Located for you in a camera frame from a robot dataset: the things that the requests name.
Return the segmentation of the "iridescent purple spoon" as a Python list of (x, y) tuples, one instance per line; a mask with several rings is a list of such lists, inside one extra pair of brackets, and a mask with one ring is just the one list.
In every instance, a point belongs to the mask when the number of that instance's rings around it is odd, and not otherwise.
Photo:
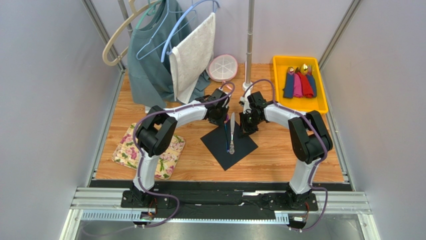
[(224, 133), (225, 133), (225, 149), (226, 152), (229, 153), (230, 150), (230, 145), (229, 145), (229, 140), (228, 140), (228, 128), (227, 128), (227, 123), (229, 120), (229, 115), (226, 115), (226, 118), (224, 120), (223, 126), (224, 126)]

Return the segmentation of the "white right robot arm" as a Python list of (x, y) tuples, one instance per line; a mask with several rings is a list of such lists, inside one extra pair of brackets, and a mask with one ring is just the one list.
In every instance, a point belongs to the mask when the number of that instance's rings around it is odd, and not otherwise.
[(247, 137), (259, 130), (262, 122), (277, 123), (289, 130), (292, 150), (297, 157), (296, 166), (284, 202), (290, 208), (304, 204), (312, 193), (312, 181), (318, 165), (333, 148), (333, 142), (321, 114), (316, 111), (302, 112), (266, 101), (257, 91), (244, 92), (240, 98), (243, 111), (239, 113), (238, 136)]

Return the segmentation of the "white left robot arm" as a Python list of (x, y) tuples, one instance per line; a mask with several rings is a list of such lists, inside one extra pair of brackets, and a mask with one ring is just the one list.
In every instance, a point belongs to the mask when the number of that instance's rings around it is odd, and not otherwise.
[(174, 108), (153, 106), (135, 126), (133, 140), (141, 157), (130, 192), (133, 202), (147, 206), (155, 193), (155, 172), (160, 155), (169, 147), (175, 130), (195, 121), (208, 120), (220, 126), (228, 114), (232, 94), (217, 88), (210, 95)]

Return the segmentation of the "black paper napkin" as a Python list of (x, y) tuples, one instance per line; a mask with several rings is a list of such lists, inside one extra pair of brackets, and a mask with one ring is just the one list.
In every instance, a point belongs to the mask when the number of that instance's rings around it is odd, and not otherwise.
[(200, 138), (224, 171), (234, 166), (258, 148), (258, 145), (249, 136), (239, 138), (239, 129), (240, 126), (235, 123), (233, 134), (233, 154), (229, 153), (229, 150), (231, 149), (230, 121), (228, 121), (225, 126), (218, 126)]

